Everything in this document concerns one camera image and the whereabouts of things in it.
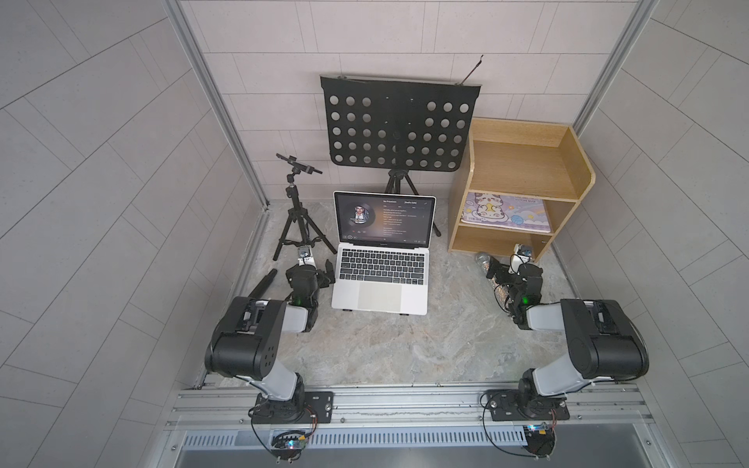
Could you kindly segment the silver laptop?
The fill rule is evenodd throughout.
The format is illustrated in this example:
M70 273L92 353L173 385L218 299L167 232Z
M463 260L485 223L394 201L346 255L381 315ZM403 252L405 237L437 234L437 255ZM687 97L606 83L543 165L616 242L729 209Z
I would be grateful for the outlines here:
M424 316L436 198L336 191L332 307Z

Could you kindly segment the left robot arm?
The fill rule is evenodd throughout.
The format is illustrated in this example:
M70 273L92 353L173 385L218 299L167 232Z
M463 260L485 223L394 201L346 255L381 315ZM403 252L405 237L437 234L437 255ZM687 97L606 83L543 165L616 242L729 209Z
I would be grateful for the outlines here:
M259 390L255 424L329 423L335 394L306 392L304 378L279 360L284 333L309 333L318 318L319 291L335 283L331 261L320 270L298 264L286 271L292 294L268 300L265 293L278 273L272 269L249 296L236 296L216 325L204 364L208 372L243 380Z

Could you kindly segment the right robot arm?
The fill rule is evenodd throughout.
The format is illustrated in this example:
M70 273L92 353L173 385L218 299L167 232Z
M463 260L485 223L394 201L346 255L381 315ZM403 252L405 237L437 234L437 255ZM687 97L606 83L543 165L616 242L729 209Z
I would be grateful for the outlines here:
M523 331L565 335L567 353L526 370L515 390L490 390L483 407L493 421L568 420L567 396L595 382L623 382L644 376L650 358L641 333L615 300L563 298L544 303L543 270L526 262L505 264L476 255L493 285L499 307Z

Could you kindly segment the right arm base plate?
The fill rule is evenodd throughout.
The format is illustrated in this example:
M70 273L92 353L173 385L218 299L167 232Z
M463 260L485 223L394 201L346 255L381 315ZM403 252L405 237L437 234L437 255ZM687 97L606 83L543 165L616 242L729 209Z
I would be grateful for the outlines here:
M492 421L547 421L571 418L567 400L562 397L532 396L517 389L488 390L480 403Z

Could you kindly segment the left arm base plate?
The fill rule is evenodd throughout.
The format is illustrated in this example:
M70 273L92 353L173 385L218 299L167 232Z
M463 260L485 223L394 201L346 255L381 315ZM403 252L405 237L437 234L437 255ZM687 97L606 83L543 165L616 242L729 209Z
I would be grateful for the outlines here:
M289 401L274 401L257 396L249 416L255 424L329 424L335 403L335 393L330 391L296 394Z

